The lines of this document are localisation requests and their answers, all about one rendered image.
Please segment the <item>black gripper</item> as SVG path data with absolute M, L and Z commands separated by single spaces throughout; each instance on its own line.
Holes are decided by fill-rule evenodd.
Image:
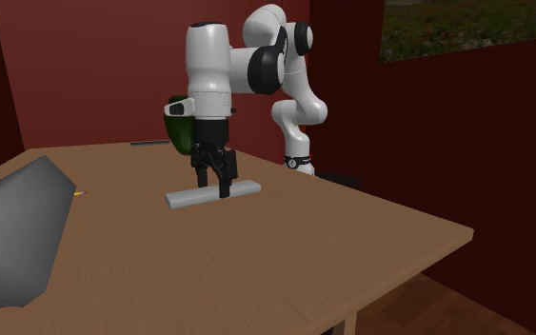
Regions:
M 191 165 L 195 168 L 198 187 L 208 185 L 208 167 L 219 180 L 219 197 L 230 196 L 232 181 L 238 177 L 236 151 L 225 150 L 229 141 L 228 120 L 193 121 Z

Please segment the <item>grey bar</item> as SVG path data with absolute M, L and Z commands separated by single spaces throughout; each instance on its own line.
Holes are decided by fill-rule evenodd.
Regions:
M 229 187 L 229 196 L 239 197 L 260 191 L 260 184 L 251 180 L 244 180 L 235 182 Z M 165 194 L 165 201 L 171 209 L 189 207 L 219 200 L 221 200 L 221 197 L 218 186 L 198 187 Z

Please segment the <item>dark green rounded object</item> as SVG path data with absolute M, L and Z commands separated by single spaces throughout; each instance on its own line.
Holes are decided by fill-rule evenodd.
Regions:
M 193 116 L 164 115 L 169 139 L 176 150 L 183 155 L 191 155 L 193 120 Z

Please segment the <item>wooden table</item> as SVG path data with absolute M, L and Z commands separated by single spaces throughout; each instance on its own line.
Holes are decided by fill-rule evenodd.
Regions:
M 79 191 L 47 290 L 0 335 L 354 335 L 360 309 L 468 243 L 465 227 L 247 155 L 261 191 L 171 209 L 193 187 L 171 146 L 32 148 Z

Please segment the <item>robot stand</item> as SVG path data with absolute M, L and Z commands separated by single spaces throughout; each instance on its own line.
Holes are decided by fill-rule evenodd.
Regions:
M 328 180 L 338 185 L 342 185 L 356 190 L 360 189 L 360 180 L 357 177 L 336 175 L 323 172 L 315 173 L 315 175 L 321 179 Z

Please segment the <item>large grey angular object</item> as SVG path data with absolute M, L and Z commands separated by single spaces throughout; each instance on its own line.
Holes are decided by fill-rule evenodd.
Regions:
M 0 180 L 0 308 L 46 291 L 75 190 L 47 156 Z

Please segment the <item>window with green view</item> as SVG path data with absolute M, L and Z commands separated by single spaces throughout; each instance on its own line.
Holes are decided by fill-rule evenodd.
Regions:
M 382 63 L 536 39 L 536 0 L 385 0 Z

